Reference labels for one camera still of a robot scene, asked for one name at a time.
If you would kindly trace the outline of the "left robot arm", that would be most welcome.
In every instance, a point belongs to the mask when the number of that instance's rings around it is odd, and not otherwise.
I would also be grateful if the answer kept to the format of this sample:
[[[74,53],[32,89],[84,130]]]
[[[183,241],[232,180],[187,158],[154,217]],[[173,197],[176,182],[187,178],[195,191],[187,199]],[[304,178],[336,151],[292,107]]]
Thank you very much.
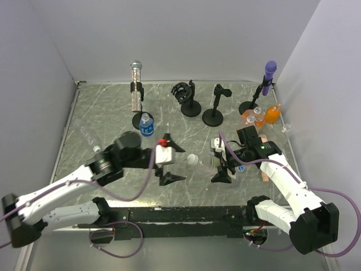
[[[26,195],[5,195],[3,217],[13,248],[27,246],[42,233],[76,224],[107,226],[112,218],[104,199],[91,200],[78,206],[62,207],[72,198],[93,190],[101,190],[114,199],[132,202],[138,199],[149,183],[151,173],[165,186],[181,181],[182,176],[164,172],[165,165],[174,164],[175,154],[183,153],[169,133],[158,139],[151,148],[142,148],[136,132],[125,132],[104,150],[96,153],[84,165],[42,189]],[[122,198],[107,190],[106,185],[124,176],[126,168],[146,169],[147,175],[140,191],[131,198]]]

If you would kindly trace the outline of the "blue label water bottle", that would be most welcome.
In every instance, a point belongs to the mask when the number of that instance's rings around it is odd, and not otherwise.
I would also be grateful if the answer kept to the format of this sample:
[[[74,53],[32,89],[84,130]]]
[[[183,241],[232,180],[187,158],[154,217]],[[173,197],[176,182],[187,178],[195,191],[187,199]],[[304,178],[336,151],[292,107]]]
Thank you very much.
[[[140,118],[139,130],[144,137],[150,137],[154,133],[153,119],[146,112]]]

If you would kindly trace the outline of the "white tea bottle cap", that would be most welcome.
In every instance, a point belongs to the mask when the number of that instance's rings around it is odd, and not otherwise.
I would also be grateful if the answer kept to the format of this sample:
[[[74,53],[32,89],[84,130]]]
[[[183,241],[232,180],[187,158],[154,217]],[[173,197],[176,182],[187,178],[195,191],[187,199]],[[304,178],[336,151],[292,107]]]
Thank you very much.
[[[189,154],[187,157],[187,164],[190,166],[196,166],[199,162],[199,157],[195,154]]]

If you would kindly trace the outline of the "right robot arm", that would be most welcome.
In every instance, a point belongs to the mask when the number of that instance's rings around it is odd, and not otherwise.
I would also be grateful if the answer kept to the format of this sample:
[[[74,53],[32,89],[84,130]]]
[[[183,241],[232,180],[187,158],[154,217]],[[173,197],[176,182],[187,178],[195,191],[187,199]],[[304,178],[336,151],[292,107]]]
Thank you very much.
[[[258,225],[262,221],[277,226],[289,235],[292,245],[305,255],[338,239],[339,210],[315,195],[288,164],[284,154],[272,142],[263,142],[256,128],[237,131],[243,148],[232,150],[224,135],[211,139],[210,149],[221,161],[212,182],[230,183],[235,167],[254,164],[265,173],[290,206],[286,209],[267,196],[255,196],[247,202],[246,218]]]

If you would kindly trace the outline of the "clear white-capped tea bottle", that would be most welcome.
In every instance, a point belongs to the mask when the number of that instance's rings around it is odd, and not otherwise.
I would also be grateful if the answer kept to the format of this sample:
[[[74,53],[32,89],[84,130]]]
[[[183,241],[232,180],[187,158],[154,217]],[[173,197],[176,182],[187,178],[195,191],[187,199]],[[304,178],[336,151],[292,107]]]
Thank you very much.
[[[218,173],[220,165],[221,161],[215,156],[199,156],[199,160],[194,166],[194,172],[204,179],[211,180]]]

